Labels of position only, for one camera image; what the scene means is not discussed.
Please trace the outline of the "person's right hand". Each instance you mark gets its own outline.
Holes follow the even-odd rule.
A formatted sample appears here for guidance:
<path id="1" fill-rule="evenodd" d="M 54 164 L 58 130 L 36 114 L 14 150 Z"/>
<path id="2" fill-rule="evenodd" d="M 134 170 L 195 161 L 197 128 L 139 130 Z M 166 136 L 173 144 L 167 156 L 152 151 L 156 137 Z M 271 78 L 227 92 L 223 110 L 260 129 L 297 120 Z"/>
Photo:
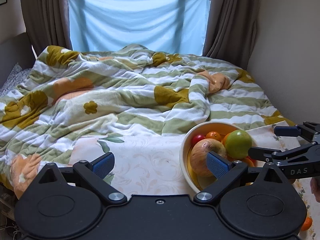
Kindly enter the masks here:
<path id="1" fill-rule="evenodd" d="M 317 202 L 320 202 L 320 191 L 316 178 L 310 180 L 311 193 L 316 198 Z"/>

